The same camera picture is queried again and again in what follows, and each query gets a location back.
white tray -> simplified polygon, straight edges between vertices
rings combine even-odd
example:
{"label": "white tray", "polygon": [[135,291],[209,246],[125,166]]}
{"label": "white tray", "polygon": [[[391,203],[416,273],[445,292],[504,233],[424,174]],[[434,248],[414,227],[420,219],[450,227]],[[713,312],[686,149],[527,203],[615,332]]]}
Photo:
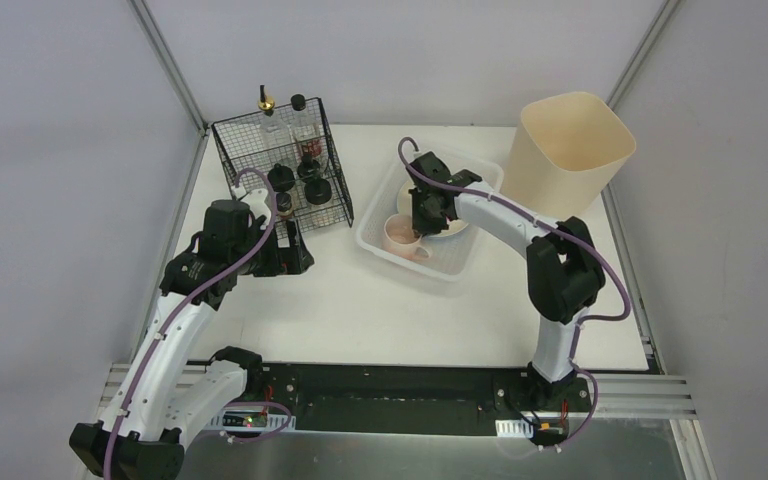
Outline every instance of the white tray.
{"label": "white tray", "polygon": [[[423,153],[429,150],[434,152],[449,167],[452,173],[468,169],[481,176],[494,189],[498,190],[499,186],[502,185],[504,173],[501,167],[495,163],[479,160],[457,150],[421,139],[417,139],[417,144]],[[409,145],[405,147],[405,155],[413,155]],[[387,173],[386,179],[381,183],[378,191],[375,192],[375,196],[372,197],[369,207],[356,227],[355,241],[364,250],[368,250],[385,260],[428,275],[429,277],[457,282],[463,276],[472,257],[472,250],[481,236],[479,229],[472,225],[467,226],[462,232],[450,237],[427,237],[423,239],[423,243],[433,250],[433,254],[428,260],[412,262],[386,252],[382,248],[381,237],[383,235],[384,222],[390,215],[397,213],[396,196],[405,181],[410,178],[398,155],[394,155],[392,163],[393,166]]]}

white wall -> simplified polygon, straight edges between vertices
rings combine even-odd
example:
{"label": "white wall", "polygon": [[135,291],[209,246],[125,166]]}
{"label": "white wall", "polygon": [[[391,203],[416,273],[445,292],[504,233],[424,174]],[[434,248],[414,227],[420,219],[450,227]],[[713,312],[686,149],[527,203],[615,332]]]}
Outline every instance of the white wall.
{"label": "white wall", "polygon": [[610,94],[662,0],[150,0],[209,120],[323,98],[342,123],[514,125],[572,90]]}
{"label": "white wall", "polygon": [[768,478],[768,2],[689,1],[619,107],[655,339],[723,479]]}
{"label": "white wall", "polygon": [[0,479],[75,471],[196,141],[125,0],[0,1]]}

black wire rack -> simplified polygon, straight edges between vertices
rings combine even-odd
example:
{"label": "black wire rack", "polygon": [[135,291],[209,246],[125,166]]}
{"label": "black wire rack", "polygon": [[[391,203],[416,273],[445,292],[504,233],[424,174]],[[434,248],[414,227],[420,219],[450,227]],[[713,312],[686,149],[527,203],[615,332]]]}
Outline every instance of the black wire rack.
{"label": "black wire rack", "polygon": [[[325,108],[322,99],[318,97],[308,98],[305,107],[315,118],[316,123],[322,128],[322,135],[315,139],[306,139],[302,142],[287,143],[271,149],[264,149],[260,134],[260,123],[263,112],[253,112],[239,117],[228,118],[213,123],[213,138],[222,167],[225,170],[225,179],[231,197],[234,194],[234,179],[240,170],[253,167],[266,174],[276,163],[285,165],[296,171],[301,162],[302,143],[306,150],[314,154],[314,160],[321,165],[321,178],[331,184],[332,199],[325,205],[311,205],[305,199],[304,181],[296,175],[296,183],[287,193],[293,199],[293,207],[296,224],[302,232],[327,227],[340,222],[352,225],[355,219],[352,197],[349,187],[346,185],[346,177],[337,156],[337,148],[331,136],[331,128],[328,126],[328,118],[325,116]],[[292,123],[293,108],[287,105],[275,107],[274,114],[286,125]],[[255,175],[245,175],[240,180],[240,185],[246,190],[262,188],[261,181]],[[282,224],[278,226],[279,238],[287,236]]]}

trash can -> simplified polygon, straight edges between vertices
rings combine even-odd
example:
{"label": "trash can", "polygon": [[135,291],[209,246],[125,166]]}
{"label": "trash can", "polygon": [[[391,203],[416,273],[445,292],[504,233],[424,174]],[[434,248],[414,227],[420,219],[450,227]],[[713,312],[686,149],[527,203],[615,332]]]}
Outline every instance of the trash can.
{"label": "trash can", "polygon": [[636,148],[622,120],[596,95],[549,97],[522,109],[501,192],[565,220],[599,196]]}

black bottle cap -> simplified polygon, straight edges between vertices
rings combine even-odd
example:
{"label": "black bottle cap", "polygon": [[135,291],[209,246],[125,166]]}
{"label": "black bottle cap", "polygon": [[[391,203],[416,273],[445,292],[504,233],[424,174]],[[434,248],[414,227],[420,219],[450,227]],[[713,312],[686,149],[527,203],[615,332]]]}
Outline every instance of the black bottle cap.
{"label": "black bottle cap", "polygon": [[331,200],[331,184],[328,180],[317,178],[305,185],[305,198],[312,205],[322,205]]}
{"label": "black bottle cap", "polygon": [[277,203],[278,215],[286,217],[293,212],[293,197],[287,192],[280,192],[275,195],[275,201]]}
{"label": "black bottle cap", "polygon": [[266,178],[269,180],[269,183],[272,184],[272,188],[274,188],[276,192],[286,192],[296,184],[296,177],[293,175],[293,169],[281,165],[280,163],[276,163],[275,166],[269,170],[269,173],[266,174]]}
{"label": "black bottle cap", "polygon": [[297,93],[290,97],[290,105],[293,106],[293,110],[301,112],[307,106],[307,99],[301,93]]}
{"label": "black bottle cap", "polygon": [[313,155],[310,152],[305,152],[302,154],[302,163],[299,164],[296,173],[305,182],[310,181],[319,176],[319,162],[313,159]]}

